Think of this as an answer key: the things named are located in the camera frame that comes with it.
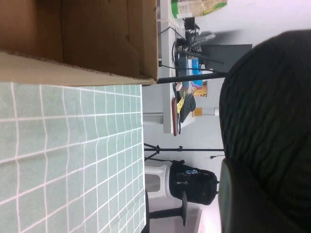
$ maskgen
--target tripod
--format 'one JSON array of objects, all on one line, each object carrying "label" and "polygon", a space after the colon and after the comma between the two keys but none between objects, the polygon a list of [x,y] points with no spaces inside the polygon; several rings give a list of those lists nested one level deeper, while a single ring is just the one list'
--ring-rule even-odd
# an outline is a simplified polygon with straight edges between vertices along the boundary
[{"label": "tripod", "polygon": [[155,151],[152,155],[148,156],[145,158],[145,161],[148,159],[152,159],[157,154],[160,154],[161,151],[177,151],[177,152],[182,152],[182,151],[224,151],[224,149],[184,149],[182,146],[179,146],[179,148],[160,148],[159,145],[152,146],[150,144],[144,143],[144,146],[149,147],[149,148],[144,148],[144,151]]}]

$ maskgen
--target black cable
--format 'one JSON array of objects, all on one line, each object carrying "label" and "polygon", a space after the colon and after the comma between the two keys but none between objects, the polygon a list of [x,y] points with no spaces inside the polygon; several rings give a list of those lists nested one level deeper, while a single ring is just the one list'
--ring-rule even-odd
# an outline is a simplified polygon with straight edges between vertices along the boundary
[{"label": "black cable", "polygon": [[223,74],[223,73],[224,73],[224,72],[216,71],[216,70],[213,70],[213,69],[201,69],[201,68],[174,68],[174,67],[169,67],[169,66],[165,66],[165,65],[161,65],[161,67],[166,67],[166,68],[170,68],[170,69],[179,69],[179,70],[188,70],[188,69],[191,69],[191,70],[207,70],[207,71],[212,71],[212,72],[220,73],[220,74]]},{"label": "black cable", "polygon": [[210,156],[209,159],[213,159],[213,158],[216,158],[216,157],[219,157],[219,156],[224,156],[224,154],[223,155],[213,155],[213,156]]},{"label": "black cable", "polygon": [[173,63],[173,65],[174,65],[174,67],[176,68],[175,54],[174,54],[175,45],[176,45],[176,42],[174,42],[174,43],[173,43],[173,46],[172,46],[172,63]]},{"label": "black cable", "polygon": [[162,33],[166,32],[166,31],[167,31],[168,29],[170,29],[170,28],[173,29],[173,31],[174,31],[175,33],[177,33],[181,38],[183,38],[184,40],[186,40],[181,34],[178,33],[178,31],[176,31],[175,28],[172,28],[171,26],[169,26],[167,29],[165,29],[165,30],[159,32],[157,35],[161,35]]}]

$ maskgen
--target green grid cutting mat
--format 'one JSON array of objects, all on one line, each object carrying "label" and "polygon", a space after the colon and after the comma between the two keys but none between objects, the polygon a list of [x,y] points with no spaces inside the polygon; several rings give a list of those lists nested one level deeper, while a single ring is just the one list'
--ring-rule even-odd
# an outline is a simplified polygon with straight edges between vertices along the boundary
[{"label": "green grid cutting mat", "polygon": [[0,83],[0,233],[139,233],[141,86]]}]

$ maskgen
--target power cord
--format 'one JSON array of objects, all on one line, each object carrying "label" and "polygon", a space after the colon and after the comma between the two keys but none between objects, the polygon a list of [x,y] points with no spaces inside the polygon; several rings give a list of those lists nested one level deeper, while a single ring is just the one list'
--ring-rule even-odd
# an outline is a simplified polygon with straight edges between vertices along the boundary
[{"label": "power cord", "polygon": [[163,31],[159,32],[157,35],[161,35],[162,33],[166,32],[167,30],[172,29],[177,35],[179,35],[181,38],[183,38],[184,40],[186,40],[181,34],[178,33],[178,31],[176,31],[175,28],[172,28],[171,26],[169,26],[167,29],[164,29]]}]

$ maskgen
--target black backpack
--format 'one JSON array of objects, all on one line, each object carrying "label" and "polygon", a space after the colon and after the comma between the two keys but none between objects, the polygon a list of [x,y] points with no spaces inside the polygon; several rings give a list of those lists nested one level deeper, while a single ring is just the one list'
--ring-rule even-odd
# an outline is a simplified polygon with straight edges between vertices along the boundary
[{"label": "black backpack", "polygon": [[175,198],[181,199],[183,191],[187,200],[203,205],[210,205],[217,192],[216,175],[211,171],[184,165],[185,161],[172,161],[170,169],[170,191]]}]

